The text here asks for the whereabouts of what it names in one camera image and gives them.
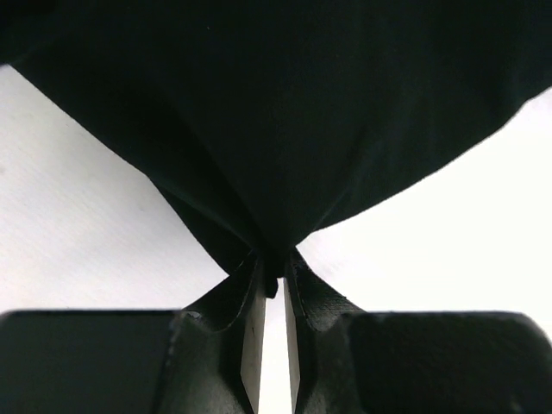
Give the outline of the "black daisy print t-shirt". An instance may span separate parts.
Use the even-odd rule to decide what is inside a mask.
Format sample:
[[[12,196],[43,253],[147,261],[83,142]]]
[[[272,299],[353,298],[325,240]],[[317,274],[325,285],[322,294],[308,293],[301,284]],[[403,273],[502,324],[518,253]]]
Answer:
[[[1,61],[147,175],[268,297],[312,232],[551,85],[548,1],[4,1]]]

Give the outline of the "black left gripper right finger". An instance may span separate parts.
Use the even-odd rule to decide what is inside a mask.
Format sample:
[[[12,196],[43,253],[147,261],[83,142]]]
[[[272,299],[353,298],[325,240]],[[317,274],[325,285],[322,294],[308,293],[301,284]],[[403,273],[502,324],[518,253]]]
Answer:
[[[297,413],[551,410],[551,344],[523,314],[368,312],[298,252],[284,285]]]

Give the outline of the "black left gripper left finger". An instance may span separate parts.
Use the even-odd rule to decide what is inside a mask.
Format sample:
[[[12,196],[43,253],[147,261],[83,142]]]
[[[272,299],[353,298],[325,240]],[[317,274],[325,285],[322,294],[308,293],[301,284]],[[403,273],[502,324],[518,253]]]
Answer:
[[[2,412],[257,412],[262,270],[249,256],[181,310],[3,313]]]

